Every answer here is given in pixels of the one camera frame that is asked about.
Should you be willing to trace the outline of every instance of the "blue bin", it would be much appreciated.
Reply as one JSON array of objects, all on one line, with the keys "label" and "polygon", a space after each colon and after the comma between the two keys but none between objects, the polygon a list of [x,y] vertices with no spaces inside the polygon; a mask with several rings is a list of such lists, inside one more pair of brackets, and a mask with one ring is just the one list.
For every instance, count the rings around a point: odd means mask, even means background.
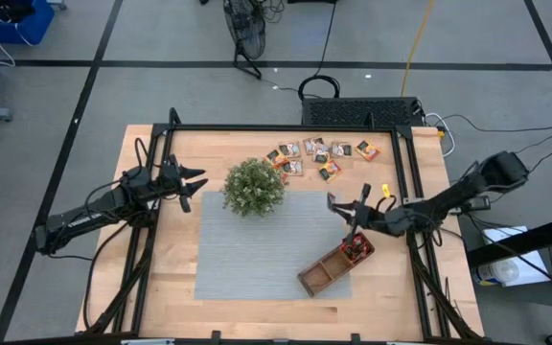
[{"label": "blue bin", "polygon": [[0,23],[0,42],[36,45],[41,42],[50,23],[55,17],[55,11],[50,7],[46,0],[19,0],[26,3],[32,3],[35,13],[27,16],[22,22],[16,24]]}]

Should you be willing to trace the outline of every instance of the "small yellow object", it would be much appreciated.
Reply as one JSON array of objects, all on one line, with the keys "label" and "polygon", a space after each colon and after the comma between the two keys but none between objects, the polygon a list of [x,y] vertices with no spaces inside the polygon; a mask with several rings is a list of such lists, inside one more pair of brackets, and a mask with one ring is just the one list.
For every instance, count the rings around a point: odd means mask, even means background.
[{"label": "small yellow object", "polygon": [[384,193],[384,197],[391,197],[391,193],[389,193],[389,186],[386,183],[382,185],[382,192]]}]

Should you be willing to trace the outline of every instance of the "yellow cable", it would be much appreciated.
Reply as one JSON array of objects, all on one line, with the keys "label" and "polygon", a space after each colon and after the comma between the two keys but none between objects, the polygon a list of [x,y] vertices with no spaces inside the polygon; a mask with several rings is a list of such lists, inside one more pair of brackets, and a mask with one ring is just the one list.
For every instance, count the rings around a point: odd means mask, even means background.
[{"label": "yellow cable", "polygon": [[403,93],[406,90],[406,80],[408,79],[408,72],[410,72],[410,61],[412,61],[412,56],[414,56],[414,51],[417,50],[419,41],[421,41],[423,30],[426,28],[427,19],[429,18],[429,14],[431,13],[431,9],[433,8],[433,1],[434,0],[429,0],[429,2],[427,3],[427,8],[425,9],[425,17],[423,18],[423,23],[421,23],[421,28],[419,28],[419,31],[417,32],[417,38],[415,38],[414,44],[412,45],[412,49],[410,50],[410,55],[408,55],[408,62],[406,63],[406,71],[403,73],[402,92],[400,93],[400,97],[403,97]]}]

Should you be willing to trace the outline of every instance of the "white container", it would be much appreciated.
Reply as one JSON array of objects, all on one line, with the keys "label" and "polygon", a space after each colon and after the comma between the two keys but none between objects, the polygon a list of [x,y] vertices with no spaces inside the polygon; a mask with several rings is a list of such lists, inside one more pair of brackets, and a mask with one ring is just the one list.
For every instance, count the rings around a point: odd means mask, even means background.
[{"label": "white container", "polygon": [[471,276],[477,284],[483,287],[508,283],[518,278],[518,266],[511,260],[483,264],[473,268]]}]

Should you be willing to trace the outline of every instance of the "black tripod stand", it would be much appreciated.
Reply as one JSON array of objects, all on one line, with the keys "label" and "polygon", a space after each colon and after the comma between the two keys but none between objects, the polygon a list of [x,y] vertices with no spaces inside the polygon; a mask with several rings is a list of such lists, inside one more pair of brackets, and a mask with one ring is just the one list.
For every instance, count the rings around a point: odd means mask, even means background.
[{"label": "black tripod stand", "polygon": [[[250,67],[252,67],[253,70],[255,70],[255,72],[249,71],[247,67],[240,67],[238,65],[238,56],[243,56],[244,59],[246,60],[246,62],[250,65]],[[243,71],[244,73],[247,73],[247,74],[257,78],[258,80],[261,79],[261,76],[262,76],[261,72],[257,69],[257,66],[255,66],[253,61],[248,57],[248,55],[246,54],[246,51],[242,47],[242,42],[239,41],[239,40],[238,40],[238,42],[236,42],[236,53],[234,54],[234,67],[238,68],[239,70]]]}]

